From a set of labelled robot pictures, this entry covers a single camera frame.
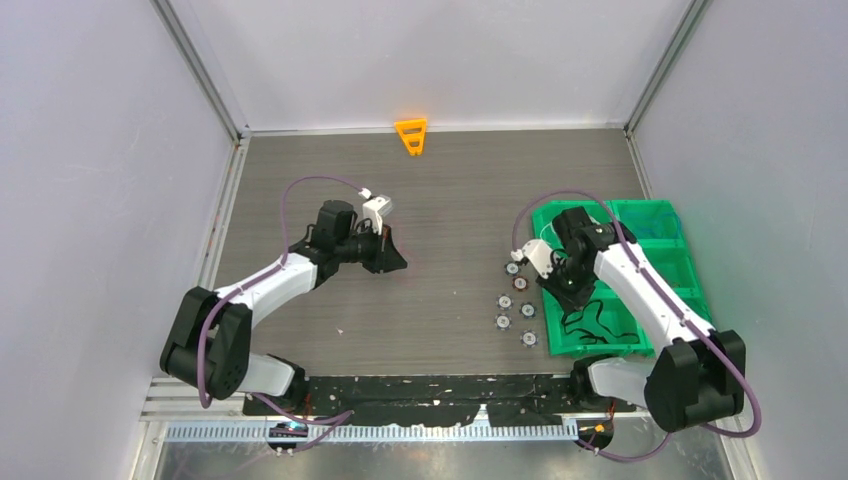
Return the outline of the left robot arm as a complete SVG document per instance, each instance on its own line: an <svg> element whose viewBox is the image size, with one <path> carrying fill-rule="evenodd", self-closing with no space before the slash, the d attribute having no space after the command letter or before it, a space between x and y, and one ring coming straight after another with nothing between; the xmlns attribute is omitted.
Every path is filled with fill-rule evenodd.
<svg viewBox="0 0 848 480"><path fill-rule="evenodd" d="M188 290L165 341L159 366L167 375L217 400L236 392L259 393L284 414L298 412L307 398L295 364L251 351L254 328L275 310L329 280L343 264L373 274L408 263L385 222L393 205L379 195L360 212L328 200L307 235L288 252L246 279L217 290Z"/></svg>

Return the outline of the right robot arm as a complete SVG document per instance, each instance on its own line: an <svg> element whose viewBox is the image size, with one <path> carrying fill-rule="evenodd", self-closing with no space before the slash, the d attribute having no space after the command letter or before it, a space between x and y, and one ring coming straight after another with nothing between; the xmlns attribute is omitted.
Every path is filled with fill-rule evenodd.
<svg viewBox="0 0 848 480"><path fill-rule="evenodd" d="M513 256L537 272L537 283L565 314L584 310L598 282L616 294L646 334L653 363L605 354L575 364L571 397L584 410L609 398L646 409L666 432L705 426L741 413L751 387L746 345L733 330L719 331L673 290L650 263L635 235L617 218L592 219L585 208L554 220L560 246L541 238Z"/></svg>

